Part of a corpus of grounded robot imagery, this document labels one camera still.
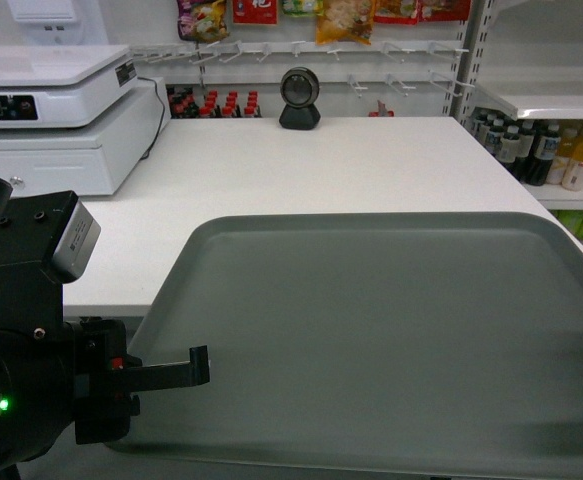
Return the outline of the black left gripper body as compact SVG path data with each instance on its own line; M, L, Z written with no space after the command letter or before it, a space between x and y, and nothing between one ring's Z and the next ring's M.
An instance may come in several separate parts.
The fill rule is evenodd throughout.
M84 317L75 333L74 425L78 444L108 443L124 438L139 399L121 386L127 368L142 361L127 353L127 330L121 320Z

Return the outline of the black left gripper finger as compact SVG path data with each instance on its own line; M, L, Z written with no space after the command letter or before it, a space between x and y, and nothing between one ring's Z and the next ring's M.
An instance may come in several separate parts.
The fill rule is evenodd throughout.
M91 395L114 395L197 387L210 382L206 345L189 349L189 360L170 364L123 367L90 375Z

